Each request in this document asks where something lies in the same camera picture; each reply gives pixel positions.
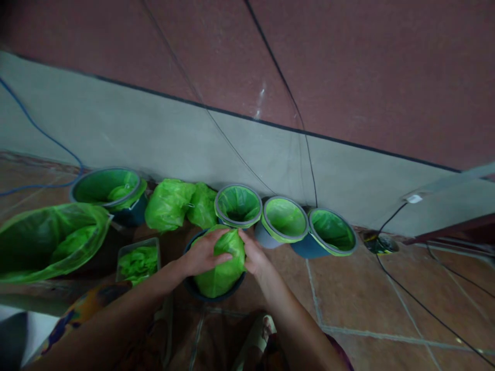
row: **painted wall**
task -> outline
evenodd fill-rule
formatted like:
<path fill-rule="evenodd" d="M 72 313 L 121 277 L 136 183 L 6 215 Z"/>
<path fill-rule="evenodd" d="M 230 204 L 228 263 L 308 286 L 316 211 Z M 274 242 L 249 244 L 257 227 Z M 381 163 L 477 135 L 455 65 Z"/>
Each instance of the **painted wall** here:
<path fill-rule="evenodd" d="M 33 118 L 91 167 L 128 166 L 154 176 L 244 183 L 271 195 L 200 107 L 0 53 L 0 76 Z M 304 136 L 211 112 L 232 145 L 276 194 L 314 204 Z M 0 89 L 0 147 L 74 163 L 34 130 Z M 379 227 L 400 197 L 452 173 L 363 148 L 308 137 L 321 207 Z M 415 236 L 495 210 L 495 183 L 475 180 L 408 205 L 386 230 Z"/>
<path fill-rule="evenodd" d="M 242 1 L 17 2 L 5 48 L 301 128 Z M 306 129 L 460 170 L 495 159 L 495 3 L 252 0 Z"/>

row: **person's left hand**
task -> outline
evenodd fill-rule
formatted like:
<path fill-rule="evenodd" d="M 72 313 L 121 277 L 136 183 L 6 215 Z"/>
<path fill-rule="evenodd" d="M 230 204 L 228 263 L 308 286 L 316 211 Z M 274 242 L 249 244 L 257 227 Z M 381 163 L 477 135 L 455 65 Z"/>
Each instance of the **person's left hand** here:
<path fill-rule="evenodd" d="M 189 251 L 182 256 L 187 276 L 197 276 L 212 270 L 218 264 L 232 259 L 232 255 L 225 253 L 218 256 L 213 254 L 218 239 L 229 232 L 229 228 L 217 229 L 203 236 Z"/>

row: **black cable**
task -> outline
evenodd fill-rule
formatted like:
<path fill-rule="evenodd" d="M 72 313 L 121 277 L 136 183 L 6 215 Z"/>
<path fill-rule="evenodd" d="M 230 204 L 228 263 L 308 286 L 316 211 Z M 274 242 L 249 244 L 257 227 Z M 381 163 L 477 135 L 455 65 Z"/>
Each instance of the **black cable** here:
<path fill-rule="evenodd" d="M 182 63 L 180 62 L 179 58 L 177 57 L 177 54 L 175 53 L 174 49 L 170 45 L 169 40 L 165 36 L 165 33 L 162 31 L 160 25 L 156 21 L 155 16 L 151 12 L 151 9 L 148 7 L 146 1 L 145 0 L 141 0 L 141 4 L 142 4 L 143 8 L 145 9 L 146 15 L 150 18 L 150 20 L 153 23 L 153 26 L 158 31 L 158 34 L 160 35 L 160 37 L 162 39 L 162 42 L 164 43 L 164 45 L 168 49 L 169 53 L 172 55 L 172 58 L 173 58 L 175 64 L 177 65 L 177 68 L 179 68 L 179 71 L 182 74 L 182 77 L 184 78 L 184 80 L 186 80 L 187 84 L 189 85 L 189 88 L 196 95 L 196 99 L 199 101 L 199 103 L 201 104 L 201 106 L 206 110 L 206 112 L 210 116 L 211 120 L 215 123 L 215 126 L 217 127 L 217 129 L 220 132 L 220 134 L 223 136 L 223 138 L 225 139 L 225 141 L 229 144 L 229 146 L 231 147 L 231 149 L 236 153 L 237 157 L 239 157 L 239 159 L 242 161 L 242 163 L 256 177 L 256 179 L 258 179 L 261 182 L 261 184 L 263 184 L 270 192 L 272 192 L 274 195 L 276 195 L 276 193 L 269 186 L 267 186 L 267 184 L 254 172 L 254 170 L 243 159 L 243 157 L 241 156 L 241 154 L 237 151 L 237 149 L 234 147 L 234 145 L 232 144 L 232 142 L 228 139 L 227 135 L 224 133 L 224 131 L 222 130 L 222 128 L 220 127 L 220 125 L 218 125 L 217 121 L 213 118 L 213 116 L 211 115 L 210 111 L 206 107 L 206 104 L 203 101 L 203 97 L 201 96 L 201 94 L 199 93 L 199 91 L 196 89 L 196 87 L 192 83 L 191 79 L 189 78 L 189 75 L 187 74 L 185 68 L 182 66 Z"/>
<path fill-rule="evenodd" d="M 294 103 L 295 109 L 298 112 L 299 115 L 299 120 L 301 120 L 301 125 L 303 126 L 303 130 L 306 131 L 306 127 L 304 125 L 303 117 L 301 115 L 301 112 L 299 110 L 298 104 L 295 102 L 295 98 L 292 95 L 292 91 L 290 90 L 289 84 L 287 83 L 287 80 L 284 77 L 284 74 L 282 73 L 282 70 L 280 69 L 280 66 L 278 65 L 277 59 L 275 58 L 275 55 L 272 52 L 272 48 L 270 47 L 270 44 L 268 44 L 268 40 L 265 36 L 265 33 L 263 32 L 263 29 L 261 28 L 261 25 L 258 22 L 258 18 L 256 17 L 253 8 L 251 7 L 251 4 L 249 3 L 249 0 L 244 0 L 247 9 L 249 11 L 249 14 L 251 15 L 251 18 L 253 19 L 254 24 L 256 25 L 256 28 L 258 29 L 258 32 L 263 39 L 263 43 L 265 43 L 265 46 L 267 47 L 268 53 L 270 54 L 270 57 L 272 58 L 273 63 L 275 64 L 275 67 L 277 68 L 278 74 L 280 75 L 282 82 L 285 85 L 285 88 L 287 89 L 287 92 L 289 93 L 289 96 Z M 306 147 L 308 148 L 308 158 L 309 158 L 309 167 L 311 168 L 311 177 L 313 179 L 313 188 L 315 190 L 315 203 L 316 207 L 318 207 L 318 196 L 316 193 L 316 182 L 315 182 L 315 173 L 313 171 L 313 163 L 311 161 L 311 152 L 309 150 L 309 143 L 308 143 L 308 136 L 304 134 L 304 138 L 306 139 Z"/>
<path fill-rule="evenodd" d="M 428 314 L 430 314 L 434 319 L 439 321 L 447 330 L 449 330 L 451 333 L 453 333 L 457 338 L 459 338 L 463 343 L 465 343 L 468 347 L 471 348 L 478 356 L 483 358 L 485 362 L 487 362 L 490 366 L 495 368 L 495 364 L 491 363 L 489 360 L 487 360 L 477 349 L 475 349 L 471 344 L 469 344 L 466 340 L 464 340 L 457 332 L 452 330 L 449 326 L 447 326 L 440 318 L 438 318 L 435 314 L 433 314 L 427 307 L 424 306 L 422 302 L 416 299 L 416 297 L 411 294 L 404 286 L 402 286 L 395 278 L 392 277 L 390 273 L 387 272 L 385 267 L 382 264 L 382 261 L 380 260 L 380 257 L 378 254 L 376 255 L 376 258 L 378 259 L 378 263 L 380 263 L 380 266 L 382 267 L 383 271 L 389 276 L 396 284 L 398 284 L 411 298 L 413 298 Z"/>
<path fill-rule="evenodd" d="M 393 217 L 394 217 L 394 216 L 396 216 L 396 215 L 399 213 L 399 211 L 401 211 L 401 210 L 404 208 L 404 206 L 406 206 L 406 205 L 407 205 L 407 203 L 404 203 L 403 205 L 401 205 L 401 206 L 397 209 L 397 211 L 396 211 L 396 212 L 395 212 L 395 213 L 394 213 L 394 214 L 393 214 L 393 215 L 392 215 L 392 216 L 391 216 L 391 217 L 390 217 L 390 218 L 389 218 L 386 222 L 384 222 L 384 223 L 383 223 L 382 227 L 380 228 L 380 230 L 379 230 L 379 231 L 378 231 L 378 233 L 376 234 L 376 238 L 377 238 L 377 239 L 378 239 L 378 237 L 380 236 L 380 233 L 382 233 L 383 228 L 384 228 L 384 227 L 388 224 L 388 222 L 389 222 L 389 221 L 391 221 L 391 220 L 393 219 Z"/>
<path fill-rule="evenodd" d="M 450 269 L 449 267 L 447 267 L 445 264 L 443 264 L 440 260 L 438 260 L 438 258 L 433 255 L 431 249 L 430 249 L 430 246 L 428 245 L 428 242 L 425 242 L 426 244 L 426 248 L 428 249 L 428 252 L 430 253 L 430 256 L 438 263 L 440 264 L 442 267 L 444 267 L 445 269 L 447 269 L 448 271 L 452 272 L 453 274 L 455 274 L 456 276 L 459 276 L 460 278 L 464 278 L 466 281 L 472 283 L 473 285 L 475 285 L 478 289 L 484 291 L 485 293 L 487 293 L 488 295 L 490 295 L 492 298 L 495 299 L 495 295 L 493 295 L 492 293 L 490 293 L 489 291 L 485 290 L 484 288 L 482 288 L 480 285 L 478 285 L 477 283 L 471 281 L 469 278 L 466 278 L 464 277 L 462 274 L 460 273 L 457 273 L 455 270 L 453 269 Z"/>

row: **bucket rim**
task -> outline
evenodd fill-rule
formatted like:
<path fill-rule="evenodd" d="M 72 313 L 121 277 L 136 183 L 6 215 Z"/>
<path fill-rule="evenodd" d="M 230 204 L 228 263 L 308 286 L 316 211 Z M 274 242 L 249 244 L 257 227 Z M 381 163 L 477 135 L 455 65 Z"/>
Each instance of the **bucket rim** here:
<path fill-rule="evenodd" d="M 323 211 L 328 211 L 329 213 L 333 214 L 333 215 L 336 215 L 338 216 L 344 223 L 345 225 L 351 230 L 352 232 L 352 235 L 354 237 L 354 246 L 352 249 L 350 250 L 341 250 L 339 249 L 337 246 L 334 246 L 332 244 L 329 244 L 327 242 L 325 242 L 321 237 L 320 235 L 315 231 L 315 226 L 313 225 L 313 212 L 314 211 L 319 211 L 319 210 L 323 210 Z M 310 233 L 311 236 L 317 240 L 317 242 L 320 244 L 320 246 L 322 246 L 324 249 L 326 249 L 328 252 L 333 251 L 333 252 L 338 252 L 339 254 L 345 254 L 345 255 L 350 255 L 352 254 L 356 249 L 357 249 L 357 246 L 358 246 L 358 237 L 357 237 L 357 234 L 356 234 L 356 231 L 354 230 L 354 228 L 352 228 L 352 226 L 345 220 L 345 218 L 340 215 L 339 213 L 331 210 L 331 209 L 327 209 L 327 208 L 314 208 L 314 209 L 311 209 L 311 211 L 309 212 L 309 215 L 308 215 L 308 219 L 309 219 L 309 230 L 310 230 Z"/>
<path fill-rule="evenodd" d="M 111 208 L 113 206 L 117 206 L 118 204 L 121 204 L 122 202 L 128 200 L 129 198 L 133 197 L 136 194 L 136 192 L 138 191 L 139 186 L 141 186 L 141 182 L 142 182 L 142 179 L 139 176 L 139 174 L 136 171 L 134 171 L 128 167 L 111 166 L 111 167 L 104 167 L 104 168 L 92 170 L 89 173 L 84 174 L 77 182 L 75 182 L 71 187 L 71 191 L 69 192 L 69 198 L 70 198 L 71 202 L 73 202 L 73 203 L 80 202 L 80 201 L 76 200 L 74 193 L 77 190 L 77 187 L 82 183 L 83 180 L 89 178 L 91 175 L 101 173 L 104 171 L 108 171 L 108 170 L 125 170 L 125 171 L 128 171 L 130 173 L 133 173 L 139 179 L 139 181 L 136 184 L 136 186 L 134 187 L 134 189 L 129 194 L 127 194 L 126 196 L 124 196 L 121 199 L 118 199 L 116 201 L 112 201 L 112 202 L 109 202 L 106 204 L 101 204 L 98 206 L 104 207 L 105 209 Z"/>
<path fill-rule="evenodd" d="M 230 219 L 228 216 L 226 216 L 222 212 L 222 210 L 220 210 L 220 208 L 218 207 L 218 198 L 223 191 L 225 191 L 227 188 L 230 188 L 230 187 L 243 187 L 243 188 L 250 190 L 251 192 L 253 192 L 256 195 L 256 197 L 258 198 L 258 203 L 259 203 L 259 212 L 256 214 L 256 216 L 254 218 L 252 218 L 246 222 L 236 222 L 236 221 Z M 258 192 L 256 192 L 254 189 L 252 189 L 251 187 L 248 187 L 246 185 L 243 185 L 243 184 L 235 183 L 235 184 L 226 185 L 225 187 L 223 187 L 221 190 L 219 190 L 217 192 L 217 195 L 215 196 L 215 209 L 220 214 L 219 217 L 221 219 L 223 219 L 224 221 L 229 222 L 229 223 L 234 224 L 234 225 L 245 226 L 245 225 L 252 224 L 253 222 L 256 222 L 257 220 L 259 220 L 259 218 L 261 217 L 261 212 L 263 210 L 263 202 L 261 202 L 261 197 L 259 196 Z"/>
<path fill-rule="evenodd" d="M 283 234 L 281 233 L 278 229 L 276 229 L 271 221 L 268 219 L 268 216 L 267 216 L 267 205 L 275 200 L 275 199 L 284 199 L 286 201 L 289 201 L 291 203 L 293 203 L 294 205 L 297 206 L 297 208 L 300 210 L 300 212 L 304 215 L 304 219 L 306 221 L 306 228 L 304 228 L 304 232 L 297 235 L 297 236 L 289 236 L 289 235 L 286 235 L 286 234 Z M 265 202 L 265 204 L 263 205 L 263 216 L 265 218 L 265 221 L 267 222 L 268 226 L 276 233 L 278 234 L 280 237 L 283 237 L 283 238 L 287 238 L 289 240 L 301 240 L 302 238 L 304 238 L 304 236 L 306 236 L 308 234 L 308 231 L 309 231 L 309 220 L 308 220 L 308 215 L 306 215 L 306 212 L 304 211 L 304 209 L 301 207 L 301 205 L 299 205 L 297 202 L 295 202 L 294 200 L 291 200 L 290 198 L 287 198 L 287 197 L 283 197 L 283 196 L 273 196 L 273 197 L 270 197 L 269 199 L 267 199 L 267 201 Z"/>

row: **blue cable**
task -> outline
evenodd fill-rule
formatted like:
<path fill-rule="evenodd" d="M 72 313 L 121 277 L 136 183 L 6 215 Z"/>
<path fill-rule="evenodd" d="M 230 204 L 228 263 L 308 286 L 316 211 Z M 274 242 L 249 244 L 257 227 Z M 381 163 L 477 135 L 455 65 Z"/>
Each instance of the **blue cable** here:
<path fill-rule="evenodd" d="M 18 187 L 18 188 L 11 189 L 10 191 L 7 191 L 7 192 L 2 192 L 2 193 L 0 193 L 0 197 L 2 197 L 2 196 L 8 196 L 8 195 L 11 195 L 11 194 L 13 194 L 15 192 L 22 191 L 24 189 L 29 189 L 29 188 L 63 188 L 63 187 L 71 186 L 72 184 L 74 184 L 75 182 L 77 182 L 81 178 L 81 176 L 83 175 L 83 172 L 84 172 L 84 165 L 81 162 L 81 160 L 79 160 L 79 157 L 77 157 L 75 154 L 73 154 L 62 143 L 60 143 L 56 139 L 50 137 L 38 125 L 36 125 L 36 123 L 33 121 L 33 119 L 31 118 L 31 116 L 27 112 L 26 107 L 24 107 L 24 105 L 21 103 L 21 101 L 19 100 L 19 98 L 17 98 L 17 96 L 14 94 L 14 92 L 9 88 L 9 86 L 5 83 L 5 81 L 1 77 L 0 77 L 0 83 L 5 88 L 5 90 L 7 90 L 7 92 L 9 92 L 9 94 L 12 96 L 12 98 L 14 98 L 14 100 L 17 102 L 17 104 L 19 105 L 19 107 L 21 107 L 21 110 L 24 112 L 24 114 L 26 115 L 26 117 L 29 120 L 29 122 L 31 122 L 31 124 L 35 128 L 37 128 L 38 131 L 40 133 L 42 133 L 45 137 L 47 137 L 48 139 L 50 139 L 51 141 L 55 142 L 60 147 L 62 147 L 63 149 L 65 149 L 79 163 L 79 174 L 77 175 L 77 177 L 74 180 L 70 181 L 69 183 L 59 184 L 59 185 L 43 185 L 43 184 L 25 185 L 23 187 Z"/>

